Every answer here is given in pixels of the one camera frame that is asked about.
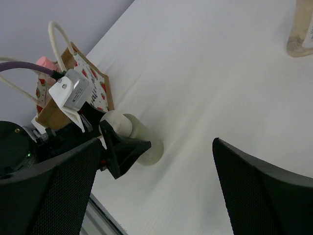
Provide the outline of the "amber liquid bottle white cap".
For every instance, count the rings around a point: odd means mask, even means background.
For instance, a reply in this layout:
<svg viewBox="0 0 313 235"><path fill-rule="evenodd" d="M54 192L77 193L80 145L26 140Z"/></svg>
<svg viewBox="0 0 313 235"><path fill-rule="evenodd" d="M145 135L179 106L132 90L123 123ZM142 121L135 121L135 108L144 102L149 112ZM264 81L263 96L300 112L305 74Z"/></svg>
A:
<svg viewBox="0 0 313 235"><path fill-rule="evenodd" d="M313 53L313 1L297 0L291 32L286 46L291 57Z"/></svg>

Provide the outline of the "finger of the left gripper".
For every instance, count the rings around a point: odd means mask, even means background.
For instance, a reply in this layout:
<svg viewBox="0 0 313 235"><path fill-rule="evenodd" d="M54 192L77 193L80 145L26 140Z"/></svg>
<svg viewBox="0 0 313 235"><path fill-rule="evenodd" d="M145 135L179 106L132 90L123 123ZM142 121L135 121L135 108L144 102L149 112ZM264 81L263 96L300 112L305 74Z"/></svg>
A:
<svg viewBox="0 0 313 235"><path fill-rule="evenodd" d="M107 121L99 123L106 149L102 150L99 169L108 170L113 178L125 175L138 158L151 148L150 141L118 135Z"/></svg>

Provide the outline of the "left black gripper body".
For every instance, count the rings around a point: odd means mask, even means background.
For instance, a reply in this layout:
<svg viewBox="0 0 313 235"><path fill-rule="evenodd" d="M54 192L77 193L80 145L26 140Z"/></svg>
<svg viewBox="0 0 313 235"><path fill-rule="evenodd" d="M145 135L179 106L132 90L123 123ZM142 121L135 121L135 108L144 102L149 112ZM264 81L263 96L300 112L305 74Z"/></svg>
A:
<svg viewBox="0 0 313 235"><path fill-rule="evenodd" d="M21 126L9 122L0 122L0 177L9 178L9 174L61 155L71 149L100 136L99 122L106 112L94 108L88 103L83 105L79 114L86 118L92 130L82 132L74 123L60 130L48 129L46 140L43 137L32 138Z"/></svg>

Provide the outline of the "aluminium mounting rail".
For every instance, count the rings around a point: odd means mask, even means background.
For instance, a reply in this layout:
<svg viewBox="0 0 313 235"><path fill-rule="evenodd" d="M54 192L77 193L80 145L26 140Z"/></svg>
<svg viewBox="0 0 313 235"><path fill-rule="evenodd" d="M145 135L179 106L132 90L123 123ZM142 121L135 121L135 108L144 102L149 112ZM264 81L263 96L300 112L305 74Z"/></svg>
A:
<svg viewBox="0 0 313 235"><path fill-rule="evenodd" d="M122 226L91 194L82 222L80 235L127 235Z"/></svg>

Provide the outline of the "green liquid bottle white cap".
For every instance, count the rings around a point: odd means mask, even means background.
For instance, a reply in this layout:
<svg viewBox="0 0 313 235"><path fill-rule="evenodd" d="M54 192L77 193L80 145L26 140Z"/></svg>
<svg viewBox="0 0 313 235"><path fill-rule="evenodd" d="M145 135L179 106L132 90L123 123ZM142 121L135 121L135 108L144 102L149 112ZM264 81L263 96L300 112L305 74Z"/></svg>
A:
<svg viewBox="0 0 313 235"><path fill-rule="evenodd" d="M138 158L138 163L150 166L161 159L164 152L162 140L134 115L112 110L105 113L100 120L107 121L113 130L122 137L151 142L151 147Z"/></svg>

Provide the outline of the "pink cap amber bottle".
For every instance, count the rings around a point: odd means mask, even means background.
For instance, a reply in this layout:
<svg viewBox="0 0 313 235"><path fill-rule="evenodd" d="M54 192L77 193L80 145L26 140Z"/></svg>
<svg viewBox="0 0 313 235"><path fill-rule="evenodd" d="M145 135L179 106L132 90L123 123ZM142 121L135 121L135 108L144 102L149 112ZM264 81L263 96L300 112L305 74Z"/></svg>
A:
<svg viewBox="0 0 313 235"><path fill-rule="evenodd" d="M36 62L37 65L48 68L50 70L56 70L56 71L60 71L59 67L57 64L54 64L52 61L50 61L47 57L43 56L41 58L39 58ZM42 75L42 77L45 78L46 83L49 87L53 86L55 84L55 80L51 77L49 77L48 75L44 74Z"/></svg>

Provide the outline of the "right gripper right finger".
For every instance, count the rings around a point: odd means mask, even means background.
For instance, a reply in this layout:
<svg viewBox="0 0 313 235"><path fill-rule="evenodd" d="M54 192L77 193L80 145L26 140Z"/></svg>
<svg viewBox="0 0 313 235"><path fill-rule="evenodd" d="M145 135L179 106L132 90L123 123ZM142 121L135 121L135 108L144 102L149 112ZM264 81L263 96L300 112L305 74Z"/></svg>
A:
<svg viewBox="0 0 313 235"><path fill-rule="evenodd" d="M311 235L313 180L215 138L213 158L235 235Z"/></svg>

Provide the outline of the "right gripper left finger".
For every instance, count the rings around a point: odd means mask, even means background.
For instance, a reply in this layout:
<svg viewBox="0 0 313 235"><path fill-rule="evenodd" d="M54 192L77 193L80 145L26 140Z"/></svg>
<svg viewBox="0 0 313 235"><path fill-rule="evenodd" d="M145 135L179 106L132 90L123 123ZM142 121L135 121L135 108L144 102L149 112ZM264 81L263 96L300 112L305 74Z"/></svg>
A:
<svg viewBox="0 0 313 235"><path fill-rule="evenodd" d="M0 181L2 235L78 235L100 163L94 138Z"/></svg>

